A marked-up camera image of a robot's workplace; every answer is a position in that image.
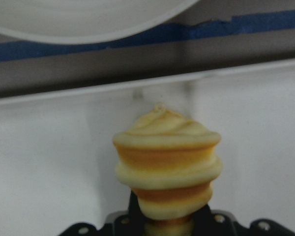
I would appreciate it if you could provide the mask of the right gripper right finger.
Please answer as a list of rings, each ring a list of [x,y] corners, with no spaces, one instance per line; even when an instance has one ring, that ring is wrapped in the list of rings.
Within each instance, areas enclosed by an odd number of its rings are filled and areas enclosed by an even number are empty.
[[[287,227],[266,218],[252,221],[248,227],[233,214],[205,206],[193,213],[194,236],[295,236]]]

